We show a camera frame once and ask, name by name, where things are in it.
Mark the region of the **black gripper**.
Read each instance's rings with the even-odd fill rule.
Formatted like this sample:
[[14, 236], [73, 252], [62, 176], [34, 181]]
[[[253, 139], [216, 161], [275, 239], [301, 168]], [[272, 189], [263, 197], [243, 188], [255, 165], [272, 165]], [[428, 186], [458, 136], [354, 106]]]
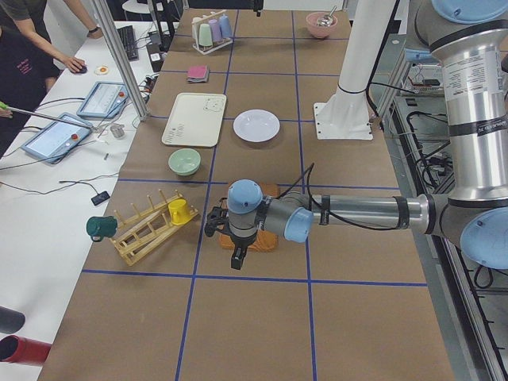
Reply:
[[[228, 210], [220, 206], [214, 206], [207, 214], [204, 227], [204, 233], [207, 237], [212, 237], [216, 232], [230, 236]], [[231, 268], [238, 271], [242, 269], [246, 255], [247, 248], [237, 245], [231, 256]]]

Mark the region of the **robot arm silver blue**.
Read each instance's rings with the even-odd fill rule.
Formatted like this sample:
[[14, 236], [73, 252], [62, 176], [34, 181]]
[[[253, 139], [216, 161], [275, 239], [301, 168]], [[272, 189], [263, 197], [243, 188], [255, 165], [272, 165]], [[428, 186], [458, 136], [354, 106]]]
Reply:
[[504, 1], [412, 1], [406, 58], [441, 63], [455, 185], [448, 194], [362, 198], [286, 191], [274, 198], [249, 179], [231, 184], [205, 234], [222, 233], [240, 269], [260, 230], [303, 242], [312, 224], [364, 229], [414, 228], [451, 241], [484, 267], [507, 266], [507, 112], [500, 44]]

